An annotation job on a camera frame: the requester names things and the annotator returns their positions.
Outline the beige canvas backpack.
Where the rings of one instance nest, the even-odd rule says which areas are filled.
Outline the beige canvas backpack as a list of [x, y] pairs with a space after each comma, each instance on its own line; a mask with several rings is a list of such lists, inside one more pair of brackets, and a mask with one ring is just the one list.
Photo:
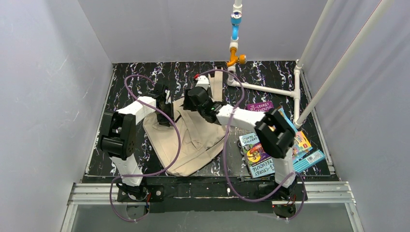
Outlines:
[[189, 176], [206, 166], [224, 147], [226, 126], [212, 124], [196, 111], [184, 110], [184, 98], [173, 101], [176, 128], [146, 116], [143, 128], [167, 173]]

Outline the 143-storey treehouse book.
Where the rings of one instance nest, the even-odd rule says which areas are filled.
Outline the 143-storey treehouse book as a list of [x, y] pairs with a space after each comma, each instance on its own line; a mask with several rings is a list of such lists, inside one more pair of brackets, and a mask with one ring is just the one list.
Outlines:
[[252, 178], [275, 173], [272, 157], [264, 151], [255, 133], [239, 136], [238, 143]]

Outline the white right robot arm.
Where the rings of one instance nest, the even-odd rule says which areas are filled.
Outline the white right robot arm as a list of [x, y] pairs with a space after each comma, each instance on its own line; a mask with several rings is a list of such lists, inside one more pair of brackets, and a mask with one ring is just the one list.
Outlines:
[[214, 101], [203, 87], [186, 91], [183, 108], [198, 112], [209, 123], [255, 133], [264, 152], [273, 158], [275, 182], [287, 189], [294, 183], [292, 146], [296, 133], [278, 109], [268, 112], [234, 109], [229, 104]]

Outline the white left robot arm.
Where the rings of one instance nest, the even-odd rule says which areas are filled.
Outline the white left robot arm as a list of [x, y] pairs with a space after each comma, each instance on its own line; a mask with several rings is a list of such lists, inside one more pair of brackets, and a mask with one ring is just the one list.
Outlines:
[[143, 179], [133, 153], [137, 146], [136, 125], [146, 116], [153, 116], [154, 122], [161, 126], [171, 126], [174, 110], [166, 85], [156, 84], [152, 91], [130, 105], [104, 112], [102, 118], [97, 147], [109, 156], [122, 175], [122, 183], [129, 187], [139, 186]]

